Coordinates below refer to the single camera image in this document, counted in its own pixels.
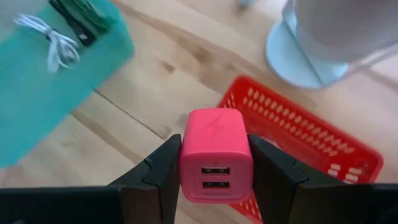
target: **wood grain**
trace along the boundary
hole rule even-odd
[[[398,87],[360,62],[341,82],[303,90],[275,77],[264,42],[285,0],[114,0],[136,47],[134,58],[9,169],[4,187],[106,185],[134,167],[187,115],[216,106],[245,74],[378,150],[380,182],[398,182]],[[249,223],[226,205],[178,200],[176,223]]]

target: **pink usb charger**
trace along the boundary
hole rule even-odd
[[[248,199],[253,159],[242,114],[235,109],[201,109],[189,114],[180,155],[182,191],[201,203]]]

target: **white charging cable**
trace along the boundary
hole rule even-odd
[[[21,14],[15,23],[20,26],[33,28],[50,39],[49,55],[47,56],[47,70],[55,73],[59,69],[59,65],[69,68],[71,64],[80,60],[79,53],[76,48],[78,44],[69,37],[58,33],[55,29],[47,25],[43,20]]]

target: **basket hole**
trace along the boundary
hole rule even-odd
[[[346,183],[346,184],[355,184],[354,182],[351,182],[349,180],[343,180],[343,182]]]
[[[341,170],[341,165],[339,164],[330,164],[330,168],[335,170]]]
[[[289,114],[289,119],[293,119],[295,116],[296,116],[296,113],[291,112],[291,113]]]
[[[337,151],[331,151],[329,152],[329,156],[337,156]]]
[[[358,181],[358,176],[357,175],[353,175],[353,174],[346,174],[346,180],[350,180],[353,182],[357,182]]]
[[[323,152],[331,152],[331,147],[324,148]]]
[[[276,106],[277,106],[277,103],[274,101],[274,102],[272,102],[272,104],[271,104],[271,109],[275,109],[276,108]]]
[[[298,123],[298,122],[300,122],[301,121],[301,116],[297,116],[295,119],[294,119],[294,122],[296,122],[296,123]]]
[[[329,170],[328,170],[328,174],[331,175],[331,176],[333,176],[333,177],[337,177],[338,171],[337,171],[337,170],[334,170],[334,169],[329,169]]]
[[[324,131],[324,132],[320,133],[320,134],[318,135],[318,137],[319,137],[319,138],[323,138],[323,137],[325,137],[325,136],[327,136],[327,135],[328,135],[328,132],[327,132],[327,131]]]
[[[347,147],[348,147],[348,144],[347,144],[347,143],[343,143],[343,144],[340,144],[340,145],[337,147],[337,149],[343,150],[343,149],[346,149]]]
[[[282,105],[279,105],[279,106],[276,108],[276,112],[277,112],[277,113],[280,113],[280,112],[282,112],[283,109],[284,109],[284,107],[283,107]]]
[[[361,175],[361,174],[362,174],[362,170],[361,170],[361,169],[352,168],[352,167],[350,167],[350,168],[348,169],[348,172],[349,172],[350,174],[355,174],[355,175]]]
[[[265,98],[266,98],[266,97],[262,94],[262,95],[260,96],[260,98],[259,98],[260,103],[262,103],[262,102],[264,101]]]
[[[268,106],[270,103],[271,103],[271,99],[270,98],[267,98],[266,101],[264,102],[264,104],[266,106]]]
[[[346,153],[346,154],[353,153],[354,151],[355,151],[355,149],[353,147],[344,149],[344,153]]]
[[[308,121],[307,120],[303,120],[302,122],[301,122],[301,126],[306,126],[308,124]]]
[[[333,140],[335,137],[333,136],[333,135],[329,135],[328,137],[326,137],[325,139],[324,139],[324,141],[325,142],[328,142],[328,141],[331,141],[331,140]]]
[[[319,145],[319,140],[315,140],[315,141],[313,141],[313,142],[312,142],[312,145],[313,145],[313,146],[317,146],[317,145]]]
[[[288,115],[289,114],[289,109],[285,108],[284,111],[282,112],[282,114],[284,116]]]
[[[336,146],[336,145],[340,144],[340,142],[341,142],[340,139],[336,139],[336,140],[333,140],[330,144],[331,144],[332,146]]]
[[[253,95],[253,98],[256,100],[258,97],[259,97],[259,92],[256,91],[256,92],[254,93],[254,95]]]
[[[313,128],[315,128],[315,125],[310,124],[310,125],[308,125],[307,130],[311,131]]]
[[[248,95],[251,96],[251,95],[253,94],[253,92],[254,92],[254,90],[253,90],[252,88],[250,88],[250,89],[248,90]]]
[[[318,134],[319,132],[321,132],[320,128],[315,128],[314,130],[312,130],[312,134]]]
[[[304,133],[304,134],[301,135],[300,138],[301,138],[301,139],[305,139],[306,137],[308,137],[308,134],[307,134],[307,133]]]

